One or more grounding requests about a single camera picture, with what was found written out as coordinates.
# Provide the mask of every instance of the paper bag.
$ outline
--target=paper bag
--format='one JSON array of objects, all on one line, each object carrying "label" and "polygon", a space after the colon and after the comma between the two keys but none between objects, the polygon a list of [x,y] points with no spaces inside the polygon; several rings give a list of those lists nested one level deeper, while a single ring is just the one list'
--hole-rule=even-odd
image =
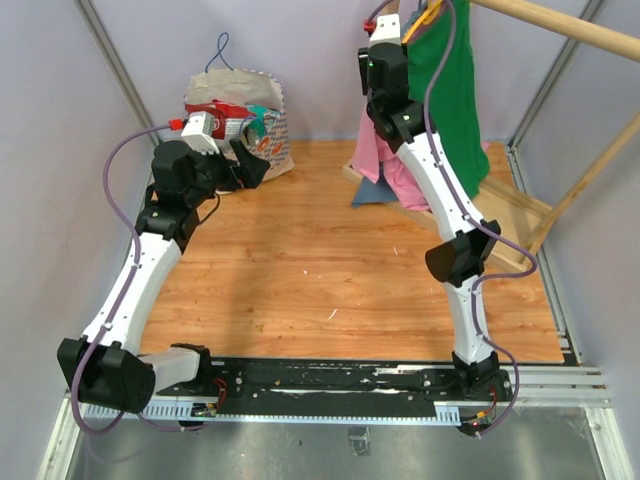
[{"label": "paper bag", "polygon": [[[275,178],[293,168],[282,86],[275,78],[264,72],[238,68],[210,69],[191,77],[185,104],[199,105],[213,100],[276,110],[279,114],[275,122],[265,124],[258,137],[254,135],[250,140],[244,138],[244,141],[250,153],[271,165],[264,180]],[[236,160],[228,144],[222,144],[221,150],[225,157]]]}]

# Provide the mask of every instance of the wooden rod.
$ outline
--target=wooden rod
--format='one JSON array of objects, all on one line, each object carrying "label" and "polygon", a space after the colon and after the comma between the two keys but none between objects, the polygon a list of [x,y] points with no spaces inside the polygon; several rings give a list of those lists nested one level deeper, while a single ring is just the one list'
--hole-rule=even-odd
[{"label": "wooden rod", "polygon": [[469,0],[469,2],[640,62],[640,38],[525,0]]},{"label": "wooden rod", "polygon": [[400,7],[400,0],[394,0],[389,5],[384,7],[380,12],[380,15],[390,15],[392,13],[398,13],[398,8]]},{"label": "wooden rod", "polygon": [[640,132],[640,112],[635,116],[631,122],[620,132],[618,137],[607,147],[607,149],[600,155],[600,157],[591,164],[589,169],[585,172],[580,180],[569,190],[560,203],[553,207],[549,214],[542,219],[540,225],[531,233],[529,241],[527,242],[529,251],[535,253],[540,249],[542,242],[544,241],[547,233],[551,230],[551,227],[555,221],[569,208],[569,205],[582,193],[582,191],[589,186],[598,174],[607,166],[607,164],[615,158],[615,156],[625,147],[627,143]]}]

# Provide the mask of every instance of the green cloth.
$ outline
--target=green cloth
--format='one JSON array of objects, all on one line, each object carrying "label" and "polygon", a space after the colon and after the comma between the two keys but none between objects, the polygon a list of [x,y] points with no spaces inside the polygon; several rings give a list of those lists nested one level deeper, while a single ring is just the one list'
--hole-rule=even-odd
[{"label": "green cloth", "polygon": [[[431,92],[429,112],[436,123],[447,158],[469,197],[489,173],[489,159],[480,144],[476,112],[473,53],[471,50],[467,0],[454,0],[457,14],[456,38],[436,85]],[[424,102],[451,31],[451,12],[446,11],[420,38],[409,45],[409,96]]]}]

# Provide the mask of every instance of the cable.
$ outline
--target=cable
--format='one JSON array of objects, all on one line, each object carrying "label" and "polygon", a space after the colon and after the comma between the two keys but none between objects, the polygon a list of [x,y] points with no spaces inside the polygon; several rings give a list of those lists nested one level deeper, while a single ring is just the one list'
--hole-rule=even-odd
[{"label": "cable", "polygon": [[435,0],[430,3],[424,13],[418,17],[409,30],[407,30],[407,33],[404,34],[404,37],[402,37],[402,43],[409,43],[409,40],[411,40],[411,37],[413,37],[413,34],[416,33],[418,28],[423,25],[429,25],[433,22],[440,14],[441,5],[442,0]]},{"label": "cable", "polygon": [[214,193],[214,195],[216,196],[216,198],[218,199],[218,202],[216,203],[216,206],[213,207],[211,209],[211,211],[209,213],[207,213],[207,215],[198,222],[198,226],[202,225],[204,222],[206,222],[207,220],[209,220],[209,217],[211,217],[211,215],[213,215],[214,213],[216,213],[216,211],[218,210],[218,208],[220,208],[220,195],[218,195],[217,193]]},{"label": "cable", "polygon": [[115,317],[116,312],[118,311],[118,308],[120,307],[120,304],[124,299],[124,296],[129,290],[129,287],[133,282],[133,278],[135,277],[135,274],[138,271],[138,264],[140,263],[140,250],[141,250],[140,237],[138,236],[138,233],[136,232],[136,229],[133,226],[133,224],[129,221],[129,219],[124,214],[124,212],[120,209],[120,207],[118,207],[118,204],[116,203],[116,201],[113,198],[113,195],[111,194],[111,190],[109,189],[109,170],[111,169],[111,164],[113,163],[113,159],[115,158],[116,154],[120,151],[122,147],[124,147],[131,140],[141,137],[143,135],[146,135],[148,133],[158,132],[160,130],[164,130],[167,128],[169,128],[169,124],[160,125],[158,127],[145,128],[144,130],[141,130],[137,133],[129,135],[124,140],[121,140],[120,143],[118,143],[114,147],[114,149],[111,151],[111,153],[107,157],[107,161],[105,162],[104,168],[102,170],[102,188],[104,190],[104,195],[107,198],[107,202],[109,202],[111,209],[115,212],[115,214],[122,221],[122,223],[124,223],[124,225],[127,227],[127,229],[129,230],[133,238],[133,266],[129,271],[129,275],[125,279],[125,282],[122,285],[122,289],[120,290],[120,293],[118,293],[118,296],[116,297],[116,300],[113,303],[113,306],[107,313],[107,316],[105,317],[104,323],[100,327],[98,334],[93,339],[93,341],[89,344],[89,348],[87,348],[87,351],[80,359],[80,362],[78,363],[78,367],[76,368],[76,371],[73,374],[73,380],[71,382],[71,411],[73,413],[74,420],[78,424],[78,427],[80,427],[80,430],[82,430],[84,433],[88,435],[102,435],[107,432],[110,432],[113,429],[113,427],[115,427],[118,424],[118,422],[124,415],[124,412],[118,413],[116,418],[109,425],[107,425],[102,429],[91,428],[89,425],[85,423],[85,421],[82,419],[82,415],[80,414],[78,391],[80,389],[80,380],[82,379],[84,370],[87,367],[87,363],[89,363],[89,359],[95,352],[96,348],[98,348],[100,341],[104,338],[106,333],[109,331],[108,325],[111,324],[111,321],[113,320],[113,317]]},{"label": "cable", "polygon": [[[227,392],[228,392],[228,387],[227,387],[227,382],[225,382],[222,378],[215,378],[213,380],[213,383],[216,384],[218,386],[218,388],[220,389],[219,393],[218,393],[218,402],[216,405],[216,408],[218,410],[220,410],[220,406],[224,403],[224,401],[227,399]],[[206,422],[203,423],[202,425],[193,425],[193,426],[187,426],[187,427],[166,427],[164,425],[160,425],[156,422],[153,422],[151,420],[149,420],[148,418],[144,417],[142,414],[138,414],[138,418],[140,419],[140,421],[142,421],[142,423],[145,423],[146,425],[150,426],[151,428],[158,430],[159,432],[164,432],[164,433],[179,433],[179,432],[197,432],[200,430],[203,430],[205,428],[207,428],[208,426],[212,425],[213,422]]]},{"label": "cable", "polygon": [[509,413],[511,413],[511,411],[513,410],[513,406],[515,405],[516,400],[518,399],[518,393],[520,391],[520,369],[519,369],[519,365],[516,358],[511,354],[511,352],[501,347],[500,345],[497,345],[495,342],[493,342],[488,336],[486,336],[482,332],[482,329],[480,328],[480,323],[478,320],[478,301],[477,301],[477,296],[479,295],[478,289],[482,285],[482,283],[486,282],[487,280],[492,280],[496,278],[521,278],[521,277],[526,277],[527,275],[531,275],[538,268],[538,262],[536,261],[536,257],[531,252],[515,244],[511,240],[492,232],[491,230],[486,228],[484,225],[482,225],[480,222],[476,221],[471,217],[471,215],[469,214],[469,211],[464,205],[464,202],[456,192],[456,189],[451,181],[451,178],[449,177],[449,174],[447,173],[447,171],[444,169],[440,156],[438,155],[438,149],[436,148],[433,134],[431,133],[431,123],[429,120],[429,100],[431,98],[431,92],[433,91],[433,87],[435,86],[436,81],[438,80],[438,77],[442,73],[442,70],[445,64],[447,63],[449,55],[451,54],[451,50],[453,48],[453,44],[455,41],[456,28],[457,28],[456,11],[455,11],[455,7],[453,6],[452,0],[444,0],[444,2],[447,4],[447,8],[451,12],[451,32],[449,33],[449,40],[447,41],[447,46],[445,48],[444,54],[442,55],[442,59],[440,60],[440,64],[438,65],[438,68],[436,68],[436,71],[434,72],[433,77],[431,77],[431,80],[429,81],[429,85],[427,85],[427,90],[425,91],[425,94],[424,94],[424,121],[425,121],[425,126],[427,131],[427,138],[429,140],[429,146],[431,147],[431,153],[434,156],[436,162],[438,163],[439,165],[438,169],[440,170],[440,173],[442,174],[442,177],[445,183],[447,184],[447,187],[451,191],[451,194],[453,195],[455,202],[458,205],[458,208],[462,212],[465,219],[469,223],[471,223],[471,225],[473,225],[475,228],[483,232],[485,235],[488,235],[489,237],[515,249],[519,253],[526,256],[531,262],[531,267],[527,269],[525,272],[494,273],[490,275],[484,275],[482,277],[479,277],[471,287],[471,315],[473,319],[473,326],[476,330],[476,334],[479,337],[481,337],[482,340],[487,345],[492,347],[494,350],[497,350],[498,352],[503,353],[509,358],[509,360],[513,364],[513,371],[514,371],[514,377],[515,377],[514,378],[515,382],[513,387],[513,398],[509,402],[509,405],[507,406],[507,408],[505,408],[504,412],[502,412],[502,414],[498,417],[498,419],[495,422],[493,422],[489,427],[487,427],[482,433],[477,434],[478,437],[484,437],[486,434],[488,434],[493,429],[495,429],[498,425],[500,425],[500,423],[502,423],[502,421],[504,421],[507,415],[509,415]]},{"label": "cable", "polygon": [[[224,37],[226,35],[227,38],[225,38],[224,41],[224,45],[220,46],[220,40],[222,40],[222,37]],[[231,65],[229,65],[227,63],[227,61],[225,60],[224,56],[222,55],[222,51],[227,47],[227,44],[229,43],[229,33],[228,32],[222,32],[219,36],[218,36],[218,51],[216,52],[216,54],[213,56],[213,58],[211,60],[209,60],[209,63],[207,63],[207,65],[204,67],[204,73],[209,73],[209,66],[214,62],[214,60],[218,57],[220,57],[220,60],[222,60],[222,62],[227,66],[227,68],[229,70],[233,70],[233,67]]]},{"label": "cable", "polygon": [[367,22],[371,23],[375,20],[375,18],[378,16],[378,14],[382,11],[382,9],[384,7],[386,7],[387,5],[389,5],[391,2],[393,2],[394,0],[384,0],[384,2],[382,2],[380,5],[378,5],[375,10],[373,12],[371,12],[371,15],[369,15],[369,18],[367,18]]},{"label": "cable", "polygon": [[256,118],[258,118],[257,115],[249,115],[248,117],[244,117],[242,119],[242,123],[240,124],[240,128],[238,129],[238,135],[242,135],[242,129],[244,128],[244,124],[247,120],[251,120],[251,122],[253,122]]},{"label": "cable", "polygon": [[476,420],[479,420],[481,418],[486,417],[490,413],[492,413],[493,414],[492,415],[493,418],[495,418],[496,406],[498,405],[498,392],[496,391],[495,387],[493,387],[493,386],[489,387],[489,391],[491,392],[491,396],[493,397],[493,401],[491,402],[491,406],[489,408],[487,408],[486,410],[482,410],[481,412],[478,412],[478,413],[476,413],[475,415],[473,415],[471,417],[460,417],[460,420],[463,423],[474,422]]},{"label": "cable", "polygon": [[149,444],[147,444],[146,446],[142,447],[141,449],[135,451],[134,453],[131,453],[129,455],[126,455],[124,457],[121,458],[115,458],[115,459],[110,459],[110,458],[105,458],[100,456],[93,448],[93,446],[91,445],[91,437],[86,436],[84,437],[84,475],[83,478],[89,479],[91,478],[89,476],[89,467],[90,467],[90,460],[93,459],[96,463],[100,463],[102,465],[118,465],[119,463],[124,463],[127,462],[129,460],[131,460],[132,458],[135,458],[139,455],[142,455],[145,450],[147,450],[154,442],[151,442]]}]

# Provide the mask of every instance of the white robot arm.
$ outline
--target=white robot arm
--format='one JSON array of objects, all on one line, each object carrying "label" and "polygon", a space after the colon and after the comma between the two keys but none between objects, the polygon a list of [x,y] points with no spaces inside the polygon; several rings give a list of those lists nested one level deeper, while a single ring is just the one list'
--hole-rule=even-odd
[{"label": "white robot arm", "polygon": [[[488,337],[481,291],[476,292],[477,331],[472,318],[471,286],[483,273],[494,241],[468,222],[458,208],[454,193],[462,199],[468,215],[499,232],[497,222],[485,222],[473,206],[449,165],[437,132],[432,132],[440,164],[431,153],[422,105],[408,99],[407,59],[400,45],[400,19],[380,17],[370,47],[359,52],[367,111],[377,133],[388,142],[413,174],[433,211],[443,245],[427,252],[430,272],[444,284],[455,329],[453,362],[463,392],[485,389],[498,372],[496,352],[482,340]],[[209,114],[190,117],[182,141],[159,145],[145,208],[136,230],[141,252],[134,265],[133,244],[127,261],[103,307],[78,340],[65,339],[58,361],[69,386],[80,360],[101,329],[108,331],[81,372],[79,399],[116,410],[139,413],[151,396],[182,384],[194,393],[211,384],[209,351],[202,346],[176,344],[168,351],[138,357],[144,326],[155,299],[171,269],[178,263],[198,225],[196,208],[212,198],[221,185],[225,190],[257,187],[269,164],[251,155],[239,141],[231,140],[238,158],[231,165],[210,137]],[[452,179],[453,191],[439,167]],[[120,295],[132,267],[136,275],[115,317],[106,314]]]},{"label": "white robot arm", "polygon": [[[165,142],[155,149],[151,163],[155,183],[135,225],[140,260],[135,263],[132,242],[111,293],[82,337],[64,339],[58,348],[69,387],[76,371],[82,370],[78,388],[82,402],[139,413],[154,393],[167,387],[180,383],[197,393],[211,384],[211,359],[203,346],[175,344],[166,352],[138,357],[160,288],[199,223],[197,207],[221,186],[256,188],[269,169],[268,162],[253,156],[237,139],[230,145],[238,161],[228,161],[210,136],[211,124],[208,113],[194,113],[182,130],[184,141]],[[135,275],[122,297],[133,269]],[[116,302],[120,303],[115,316],[107,321]],[[95,350],[82,368],[90,345]]]},{"label": "white robot arm", "polygon": [[[454,365],[467,389],[474,390],[491,380],[499,364],[494,349],[483,340],[489,335],[481,288],[475,292],[480,331],[474,324],[471,301],[472,285],[483,273],[484,262],[495,240],[476,229],[469,220],[496,233],[500,227],[495,221],[485,222],[463,190],[437,131],[429,133],[439,160],[432,153],[423,105],[409,99],[408,60],[400,42],[400,25],[397,14],[378,17],[369,48],[358,52],[362,90],[367,95],[367,113],[377,134],[409,169],[438,224],[444,243],[427,252],[426,262],[447,292],[455,329]],[[441,168],[448,174],[452,186],[445,181]],[[467,212],[460,210],[458,201]]]}]

